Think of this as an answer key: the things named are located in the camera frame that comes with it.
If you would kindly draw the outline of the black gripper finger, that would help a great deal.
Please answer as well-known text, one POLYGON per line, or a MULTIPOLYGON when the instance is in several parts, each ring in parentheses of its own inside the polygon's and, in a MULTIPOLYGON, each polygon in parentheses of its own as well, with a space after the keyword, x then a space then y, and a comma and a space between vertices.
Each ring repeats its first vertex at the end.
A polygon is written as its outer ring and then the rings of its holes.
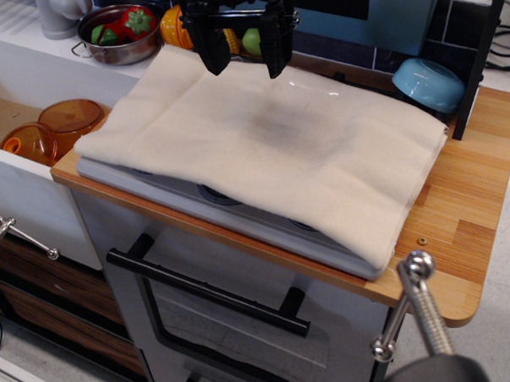
POLYGON ((292 27, 285 15, 263 14, 260 22, 260 53, 271 79, 276 79, 292 58, 292 27))
POLYGON ((190 38, 207 70, 218 76, 231 61, 223 28, 216 28, 207 18, 192 20, 190 38))

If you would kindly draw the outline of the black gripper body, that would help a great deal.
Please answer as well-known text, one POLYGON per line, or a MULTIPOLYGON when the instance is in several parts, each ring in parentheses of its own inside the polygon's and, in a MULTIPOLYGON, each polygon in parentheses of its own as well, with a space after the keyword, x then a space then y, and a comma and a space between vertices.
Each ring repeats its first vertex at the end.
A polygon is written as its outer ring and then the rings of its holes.
POLYGON ((267 28, 286 33, 299 25, 292 0, 176 0, 184 25, 192 35, 208 35, 222 28, 267 28))

